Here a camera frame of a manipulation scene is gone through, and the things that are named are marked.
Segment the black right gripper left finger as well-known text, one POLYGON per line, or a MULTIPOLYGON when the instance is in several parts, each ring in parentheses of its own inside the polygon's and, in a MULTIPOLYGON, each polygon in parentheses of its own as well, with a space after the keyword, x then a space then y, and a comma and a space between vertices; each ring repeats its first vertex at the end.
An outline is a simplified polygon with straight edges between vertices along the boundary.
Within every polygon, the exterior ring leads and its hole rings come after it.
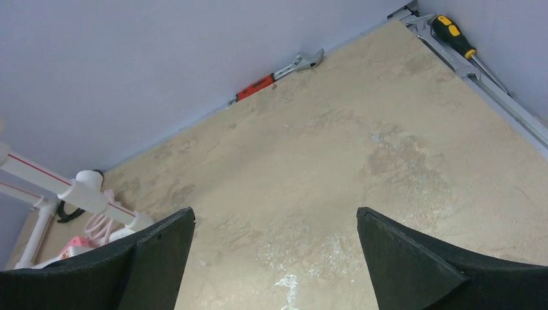
POLYGON ((192 208, 39 269, 1 272, 1 309, 174 309, 195 231, 192 208))

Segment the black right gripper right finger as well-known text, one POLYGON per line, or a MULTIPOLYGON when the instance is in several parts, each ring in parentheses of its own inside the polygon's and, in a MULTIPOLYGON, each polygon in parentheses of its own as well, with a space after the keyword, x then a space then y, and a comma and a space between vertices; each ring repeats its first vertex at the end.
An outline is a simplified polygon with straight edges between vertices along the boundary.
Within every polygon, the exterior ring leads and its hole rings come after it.
POLYGON ((547 267, 475 253, 369 208, 357 231, 380 309, 547 309, 547 267))

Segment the white tiger cube socket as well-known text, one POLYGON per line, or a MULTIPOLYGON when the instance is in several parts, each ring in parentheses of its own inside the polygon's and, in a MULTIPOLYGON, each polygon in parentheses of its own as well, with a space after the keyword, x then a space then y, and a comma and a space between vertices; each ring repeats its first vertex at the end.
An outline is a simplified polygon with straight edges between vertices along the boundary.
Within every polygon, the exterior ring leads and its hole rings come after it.
POLYGON ((93 249, 96 249, 105 244, 111 243, 115 240, 119 240, 133 233, 134 231, 131 229, 122 228, 110 234, 107 234, 108 238, 105 238, 104 236, 100 236, 97 238, 90 238, 89 236, 87 237, 76 236, 68 242, 68 244, 63 248, 63 250, 57 256, 49 260, 46 260, 44 262, 41 262, 37 265, 34 265, 32 266, 32 268, 33 269, 44 268, 47 265, 57 262, 59 260, 72 258, 74 256, 89 252, 93 249))

